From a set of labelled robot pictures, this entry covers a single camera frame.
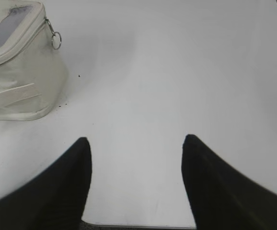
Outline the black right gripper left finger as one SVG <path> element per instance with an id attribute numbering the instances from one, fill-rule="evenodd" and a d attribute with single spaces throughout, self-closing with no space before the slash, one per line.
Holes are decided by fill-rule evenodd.
<path id="1" fill-rule="evenodd" d="M 0 199 L 0 230 L 78 230 L 92 178 L 87 138 L 37 177 Z"/>

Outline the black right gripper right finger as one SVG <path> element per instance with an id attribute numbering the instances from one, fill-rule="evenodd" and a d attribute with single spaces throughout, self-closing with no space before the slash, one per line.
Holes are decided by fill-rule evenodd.
<path id="1" fill-rule="evenodd" d="M 277 230 L 277 194 L 234 169 L 196 135 L 185 137 L 181 171 L 198 230 Z"/>

